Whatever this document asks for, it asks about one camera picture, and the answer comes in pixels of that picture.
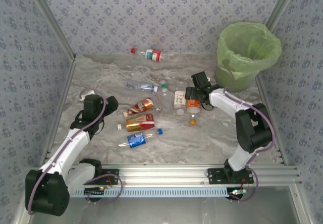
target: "robotic arm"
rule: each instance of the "robotic arm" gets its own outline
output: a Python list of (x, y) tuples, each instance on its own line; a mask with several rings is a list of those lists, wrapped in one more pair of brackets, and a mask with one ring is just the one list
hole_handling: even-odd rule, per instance
[[(246, 164), (255, 152), (265, 148), (272, 140), (272, 133), (266, 121), (244, 102), (233, 95), (224, 92), (219, 85), (211, 85), (205, 72), (192, 75), (195, 87), (186, 88), (186, 99), (199, 100), (206, 105), (222, 109), (236, 119), (238, 147), (234, 154), (226, 160), (224, 173), (229, 182), (234, 181), (237, 172), (245, 169)], [(266, 106), (262, 103), (252, 105), (268, 119)]]
[(111, 96), (106, 99), (107, 105), (103, 115), (92, 126), (84, 129), (76, 135), (72, 142), (69, 143), (72, 136), (80, 129), (86, 127), (93, 122), (103, 109), (103, 99), (101, 96), (93, 94), (87, 95), (84, 99), (84, 110), (80, 111), (74, 122), (70, 126), (70, 130), (65, 141), (56, 151), (56, 153), (42, 166), (38, 171), (31, 170), (26, 176), (26, 209), (30, 200), (31, 193), (39, 178), (50, 168), (43, 176), (38, 185), (34, 198), (32, 200), (31, 210), (60, 216), (66, 210), (70, 195), (73, 194), (85, 182), (93, 177), (100, 175), (100, 162), (93, 159), (84, 159), (76, 168), (71, 169), (73, 162), (80, 151), (89, 143), (94, 134), (99, 129), (99, 124), (104, 123), (104, 117), (114, 112), (119, 104), (117, 100)]

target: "trash can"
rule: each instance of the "trash can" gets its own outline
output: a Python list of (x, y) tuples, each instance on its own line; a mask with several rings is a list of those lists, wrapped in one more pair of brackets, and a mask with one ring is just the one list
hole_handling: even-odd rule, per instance
[(218, 41), (217, 84), (229, 91), (246, 89), (259, 71), (270, 68), (282, 53), (281, 42), (262, 23), (238, 22), (224, 29)]

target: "green plastic bag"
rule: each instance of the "green plastic bag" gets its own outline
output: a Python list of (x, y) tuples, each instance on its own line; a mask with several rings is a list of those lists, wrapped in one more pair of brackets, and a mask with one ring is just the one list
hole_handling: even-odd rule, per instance
[(259, 71), (268, 69), (282, 54), (281, 42), (262, 23), (238, 22), (224, 29), (218, 41), (217, 83), (230, 91), (242, 91), (254, 80)]

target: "patterned wallpaper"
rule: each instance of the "patterned wallpaper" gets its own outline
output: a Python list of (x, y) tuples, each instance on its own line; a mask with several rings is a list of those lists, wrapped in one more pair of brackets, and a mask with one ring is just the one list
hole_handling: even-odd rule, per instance
[(38, 166), (69, 60), (33, 0), (0, 0), (0, 223)]
[(277, 0), (47, 0), (74, 53), (216, 51), (237, 21), (265, 22)]
[(291, 0), (274, 33), (278, 63), (262, 73), (290, 164), (323, 223), (323, 0)]

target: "gray marble surface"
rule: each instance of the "gray marble surface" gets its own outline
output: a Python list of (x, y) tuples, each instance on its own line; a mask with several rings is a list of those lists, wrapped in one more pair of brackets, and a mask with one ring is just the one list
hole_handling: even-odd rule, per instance
[[(122, 112), (146, 97), (151, 97), (156, 105), (159, 102), (157, 95), (125, 89), (127, 79), (157, 85), (160, 80), (166, 79), (169, 90), (173, 92), (179, 81), (193, 86), (190, 76), (215, 63), (215, 54), (171, 55), (159, 63), (129, 54), (78, 55), (52, 153), (63, 142), (75, 115), (83, 108), (79, 92), (85, 87), (95, 87), (106, 97), (114, 95), (119, 108), (105, 118), (104, 129), (82, 150), (77, 161), (90, 157), (103, 163), (224, 163), (233, 154), (238, 142), (235, 120), (218, 108), (202, 110), (195, 127), (189, 126), (188, 116), (177, 117), (172, 112), (155, 116), (156, 126), (164, 131), (159, 139), (133, 149), (118, 146), (131, 135), (125, 130), (117, 130), (117, 124), (125, 121)], [(207, 71), (211, 78), (213, 71)], [(236, 96), (251, 103), (260, 102), (255, 82)], [(278, 162), (276, 150), (261, 154), (255, 161)]]

